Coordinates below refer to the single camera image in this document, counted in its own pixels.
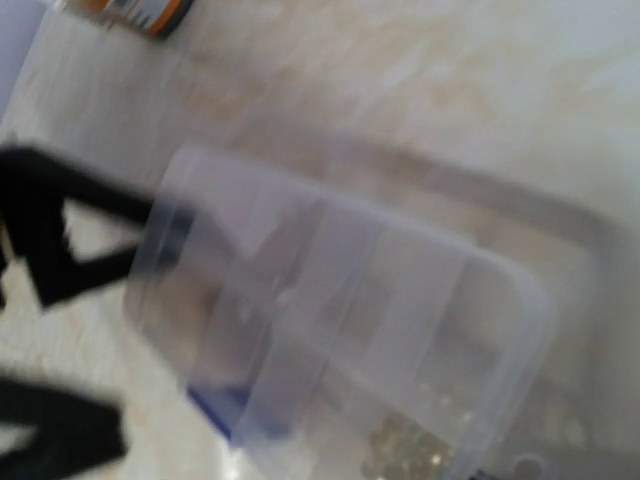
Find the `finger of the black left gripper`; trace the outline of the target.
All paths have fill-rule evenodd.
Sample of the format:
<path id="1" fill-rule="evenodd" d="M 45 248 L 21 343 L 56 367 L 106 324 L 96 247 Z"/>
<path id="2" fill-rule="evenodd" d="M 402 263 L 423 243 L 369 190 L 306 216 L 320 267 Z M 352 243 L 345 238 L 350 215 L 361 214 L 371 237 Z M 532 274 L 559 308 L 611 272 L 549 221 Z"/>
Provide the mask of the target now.
<path id="1" fill-rule="evenodd" d="M 130 246 L 79 261 L 71 251 L 63 215 L 72 200 L 131 221 L 150 221 L 152 209 L 171 214 L 174 231 L 189 232 L 195 211 L 152 201 L 114 181 L 77 169 L 34 146 L 1 149 L 1 230 L 17 259 L 26 263 L 43 308 L 125 279 L 134 263 Z"/>
<path id="2" fill-rule="evenodd" d="M 3 375 L 1 422 L 33 429 L 1 452 L 3 479 L 68 479 L 128 453 L 121 404 L 75 388 Z"/>

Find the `clear plastic pill organizer box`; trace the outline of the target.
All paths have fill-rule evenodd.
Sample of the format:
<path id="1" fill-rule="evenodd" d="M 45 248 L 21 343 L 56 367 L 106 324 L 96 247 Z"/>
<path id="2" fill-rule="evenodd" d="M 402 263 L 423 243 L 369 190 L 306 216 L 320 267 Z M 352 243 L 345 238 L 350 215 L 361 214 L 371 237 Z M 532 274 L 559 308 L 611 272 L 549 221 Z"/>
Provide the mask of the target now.
<path id="1" fill-rule="evenodd" d="M 125 305 L 270 479 L 593 479 L 597 217 L 365 148 L 186 144 Z"/>

